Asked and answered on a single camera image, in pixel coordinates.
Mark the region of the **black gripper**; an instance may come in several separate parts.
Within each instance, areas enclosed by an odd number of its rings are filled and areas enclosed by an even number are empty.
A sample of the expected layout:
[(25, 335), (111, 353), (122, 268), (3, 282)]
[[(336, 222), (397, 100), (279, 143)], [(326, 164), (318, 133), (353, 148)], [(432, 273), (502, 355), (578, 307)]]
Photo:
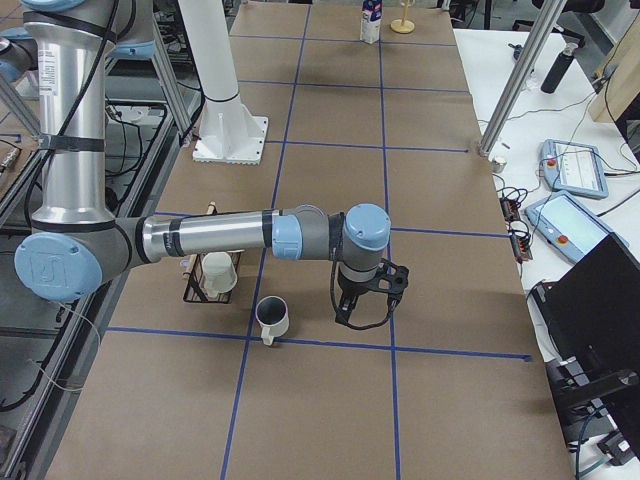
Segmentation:
[(350, 317), (362, 295), (379, 293), (387, 296), (387, 314), (392, 315), (409, 284), (409, 269), (382, 258), (374, 270), (357, 272), (345, 263), (338, 264), (340, 299), (334, 303), (335, 321), (349, 324)]

